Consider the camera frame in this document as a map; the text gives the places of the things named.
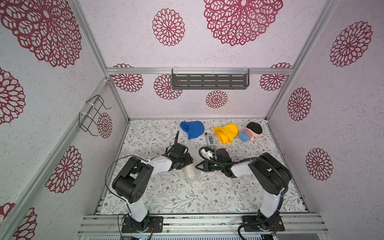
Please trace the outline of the aluminium front rail frame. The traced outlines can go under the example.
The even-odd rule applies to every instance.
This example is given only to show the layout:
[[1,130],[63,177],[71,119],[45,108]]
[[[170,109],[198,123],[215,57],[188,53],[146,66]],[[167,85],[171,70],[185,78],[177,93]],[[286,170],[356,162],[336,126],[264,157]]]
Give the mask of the aluminium front rail frame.
[[[238,227],[254,223],[254,214],[153,214],[149,217],[146,234],[161,235],[213,235],[237,234]],[[118,215],[84,216],[77,236],[118,236],[122,233],[140,235],[130,227],[130,219]],[[281,213],[270,220],[270,233],[281,234],[327,234],[328,228],[320,214]]]

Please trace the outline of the blue cloth hat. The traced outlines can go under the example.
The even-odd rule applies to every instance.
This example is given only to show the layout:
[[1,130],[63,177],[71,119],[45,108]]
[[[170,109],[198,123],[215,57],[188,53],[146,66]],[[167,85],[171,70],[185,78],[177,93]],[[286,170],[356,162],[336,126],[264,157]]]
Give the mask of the blue cloth hat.
[[195,139],[205,133],[205,127],[200,121],[181,122],[181,129],[188,134],[188,139]]

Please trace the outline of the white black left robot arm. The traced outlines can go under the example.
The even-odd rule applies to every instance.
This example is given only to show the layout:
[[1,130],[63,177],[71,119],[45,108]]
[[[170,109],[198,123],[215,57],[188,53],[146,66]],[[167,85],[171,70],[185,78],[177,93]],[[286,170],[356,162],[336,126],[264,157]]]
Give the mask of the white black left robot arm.
[[142,197],[150,178],[159,173],[181,170],[192,163],[188,147],[178,143],[166,148],[163,155],[150,160],[129,156],[113,180],[112,188],[127,203],[131,219],[142,223],[149,216]]

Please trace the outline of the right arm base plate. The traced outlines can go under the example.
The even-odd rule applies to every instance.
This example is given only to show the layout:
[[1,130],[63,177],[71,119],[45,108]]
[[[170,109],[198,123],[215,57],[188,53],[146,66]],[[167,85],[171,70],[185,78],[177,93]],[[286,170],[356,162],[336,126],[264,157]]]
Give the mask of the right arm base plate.
[[279,212],[275,212],[271,217],[263,215],[250,215],[242,217],[245,232],[283,232],[285,226]]

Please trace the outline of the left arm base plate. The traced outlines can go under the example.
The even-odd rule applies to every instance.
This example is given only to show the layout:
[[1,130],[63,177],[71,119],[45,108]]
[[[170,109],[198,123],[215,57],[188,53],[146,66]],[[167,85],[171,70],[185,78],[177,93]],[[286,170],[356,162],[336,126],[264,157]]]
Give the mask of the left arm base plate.
[[147,216],[143,221],[137,222],[131,217],[126,217],[122,226],[122,233],[161,233],[163,231],[163,217]]

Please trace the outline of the yellow cloth raincoat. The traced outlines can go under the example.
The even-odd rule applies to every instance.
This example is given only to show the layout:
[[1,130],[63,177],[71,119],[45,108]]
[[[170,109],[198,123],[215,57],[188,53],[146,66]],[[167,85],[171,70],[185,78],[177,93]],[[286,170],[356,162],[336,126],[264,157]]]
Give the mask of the yellow cloth raincoat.
[[239,128],[236,124],[228,124],[223,127],[213,127],[214,133],[217,135],[221,144],[231,143],[239,133]]

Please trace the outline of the clear bubble wrap sheet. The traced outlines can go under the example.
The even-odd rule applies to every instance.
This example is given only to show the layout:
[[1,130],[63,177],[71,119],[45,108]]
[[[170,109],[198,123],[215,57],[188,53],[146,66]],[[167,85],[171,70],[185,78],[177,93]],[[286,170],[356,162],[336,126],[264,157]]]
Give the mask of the clear bubble wrap sheet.
[[186,181],[190,185],[198,185],[201,183],[200,171],[195,168],[195,165],[190,164],[183,168]]

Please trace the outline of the grey tape dispenser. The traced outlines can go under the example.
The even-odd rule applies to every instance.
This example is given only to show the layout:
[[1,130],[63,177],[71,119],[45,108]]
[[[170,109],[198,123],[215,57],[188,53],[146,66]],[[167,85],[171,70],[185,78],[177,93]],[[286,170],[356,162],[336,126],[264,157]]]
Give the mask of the grey tape dispenser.
[[211,134],[205,134],[208,147],[213,148],[216,145],[215,138]]

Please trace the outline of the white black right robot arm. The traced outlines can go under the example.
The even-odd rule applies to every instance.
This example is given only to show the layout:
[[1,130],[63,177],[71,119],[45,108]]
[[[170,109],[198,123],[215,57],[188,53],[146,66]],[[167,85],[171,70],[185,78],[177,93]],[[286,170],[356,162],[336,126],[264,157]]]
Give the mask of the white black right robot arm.
[[203,172],[220,171],[226,177],[238,178],[253,175],[264,190],[264,197],[258,216],[262,220],[273,218],[281,209],[284,196],[289,190],[291,172],[269,153],[233,162],[225,149],[209,147],[199,149],[203,161],[195,166]]

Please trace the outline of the grey metal wall shelf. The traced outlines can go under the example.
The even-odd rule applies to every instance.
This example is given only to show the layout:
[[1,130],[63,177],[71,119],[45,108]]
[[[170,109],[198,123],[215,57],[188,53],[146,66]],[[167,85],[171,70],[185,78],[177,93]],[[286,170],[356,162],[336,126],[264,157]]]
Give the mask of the grey metal wall shelf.
[[172,70],[171,84],[175,90],[246,90],[250,70],[241,74],[176,74]]

